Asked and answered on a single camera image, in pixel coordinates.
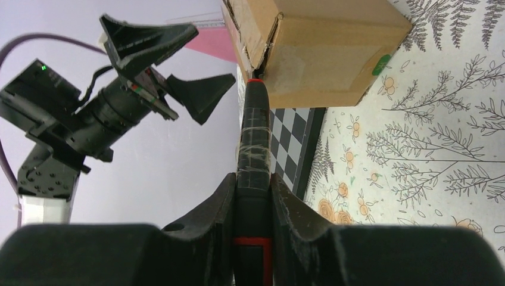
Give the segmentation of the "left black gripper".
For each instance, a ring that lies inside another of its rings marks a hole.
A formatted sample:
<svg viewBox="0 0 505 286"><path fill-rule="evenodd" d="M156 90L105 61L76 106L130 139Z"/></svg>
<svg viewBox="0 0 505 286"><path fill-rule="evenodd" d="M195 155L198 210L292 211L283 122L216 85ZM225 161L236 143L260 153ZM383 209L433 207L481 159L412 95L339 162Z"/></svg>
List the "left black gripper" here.
<svg viewBox="0 0 505 286"><path fill-rule="evenodd" d="M112 153L110 147L152 111L166 120L179 118L164 99L166 91L161 82L165 78L150 66L161 64L198 35L192 23L137 25L116 20L108 14L103 14L99 21L107 37L106 53L121 76L92 99L97 78L113 68L102 67L93 74L79 102L83 108L76 114L83 126L71 134L71 147L81 154ZM138 74L134 82L127 80ZM167 93L203 125L235 82L233 74L189 81L170 75L166 86Z"/></svg>

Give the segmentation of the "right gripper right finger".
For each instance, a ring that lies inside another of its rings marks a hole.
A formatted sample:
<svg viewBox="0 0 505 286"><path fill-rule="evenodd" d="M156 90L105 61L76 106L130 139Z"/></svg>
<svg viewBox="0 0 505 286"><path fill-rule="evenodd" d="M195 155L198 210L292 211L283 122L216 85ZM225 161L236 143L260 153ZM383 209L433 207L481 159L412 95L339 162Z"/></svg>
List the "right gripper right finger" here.
<svg viewBox="0 0 505 286"><path fill-rule="evenodd" d="M488 243L459 227L335 225L274 174L275 285L503 285Z"/></svg>

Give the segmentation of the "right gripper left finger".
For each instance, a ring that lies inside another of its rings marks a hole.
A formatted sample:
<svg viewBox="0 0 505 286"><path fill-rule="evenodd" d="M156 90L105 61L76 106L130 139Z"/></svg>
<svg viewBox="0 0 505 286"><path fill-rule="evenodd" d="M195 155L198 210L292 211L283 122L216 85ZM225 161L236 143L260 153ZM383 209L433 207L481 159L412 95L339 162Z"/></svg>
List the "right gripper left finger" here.
<svg viewBox="0 0 505 286"><path fill-rule="evenodd" d="M2 285L230 285L236 176L163 228L31 224L1 248Z"/></svg>

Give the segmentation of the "red black utility knife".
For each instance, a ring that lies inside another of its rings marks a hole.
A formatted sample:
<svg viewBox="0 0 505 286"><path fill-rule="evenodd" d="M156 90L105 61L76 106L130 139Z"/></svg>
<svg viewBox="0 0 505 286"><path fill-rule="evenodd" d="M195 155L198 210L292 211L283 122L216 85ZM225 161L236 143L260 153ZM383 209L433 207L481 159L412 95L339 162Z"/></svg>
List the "red black utility knife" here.
<svg viewBox="0 0 505 286"><path fill-rule="evenodd" d="M272 285L269 96L261 79L246 84L238 151L233 271L237 285Z"/></svg>

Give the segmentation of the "brown cardboard express box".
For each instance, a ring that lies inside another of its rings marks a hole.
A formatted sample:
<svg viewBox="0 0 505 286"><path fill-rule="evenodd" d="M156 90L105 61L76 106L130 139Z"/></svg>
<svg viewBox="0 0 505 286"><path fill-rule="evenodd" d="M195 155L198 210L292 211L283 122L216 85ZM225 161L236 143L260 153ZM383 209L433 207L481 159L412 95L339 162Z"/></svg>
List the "brown cardboard express box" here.
<svg viewBox="0 0 505 286"><path fill-rule="evenodd" d="M244 82L271 108L352 107L412 29L388 1L222 2Z"/></svg>

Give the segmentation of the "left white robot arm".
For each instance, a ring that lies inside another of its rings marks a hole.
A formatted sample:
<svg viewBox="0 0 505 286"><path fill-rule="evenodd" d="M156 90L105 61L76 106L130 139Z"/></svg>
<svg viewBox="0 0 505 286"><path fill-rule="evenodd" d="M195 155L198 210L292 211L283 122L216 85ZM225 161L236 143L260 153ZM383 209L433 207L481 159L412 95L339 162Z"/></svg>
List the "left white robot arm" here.
<svg viewBox="0 0 505 286"><path fill-rule="evenodd" d="M112 145L149 113L177 120L166 96L204 124L236 81L232 74L185 81L156 70L197 37L192 23L138 25L107 14L99 20L105 35L99 52L110 64L92 80L110 70L117 77L96 95L92 87L81 93L38 59L1 90L1 117L35 143L17 174L1 157L20 201L21 225L69 223L79 177L90 171L85 158L111 162Z"/></svg>

